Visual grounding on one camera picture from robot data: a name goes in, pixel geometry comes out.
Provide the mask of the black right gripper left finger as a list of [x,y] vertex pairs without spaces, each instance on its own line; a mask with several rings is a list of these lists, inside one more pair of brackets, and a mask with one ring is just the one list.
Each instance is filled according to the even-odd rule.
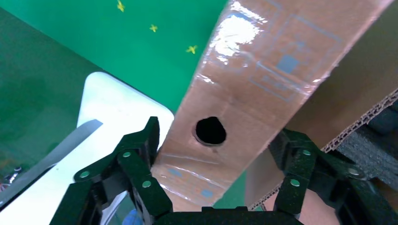
[[172,202],[150,171],[159,138],[159,121],[152,116],[143,130],[124,135],[109,155],[79,170],[50,223],[99,225],[102,211],[124,191],[145,225],[171,213]]

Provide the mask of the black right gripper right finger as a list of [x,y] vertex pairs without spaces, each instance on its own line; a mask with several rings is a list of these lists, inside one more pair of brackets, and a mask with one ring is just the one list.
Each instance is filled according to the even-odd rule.
[[306,135],[283,129],[268,147],[284,173],[274,209],[299,219],[307,190],[335,210],[342,225],[396,225],[398,214],[355,164],[321,151]]

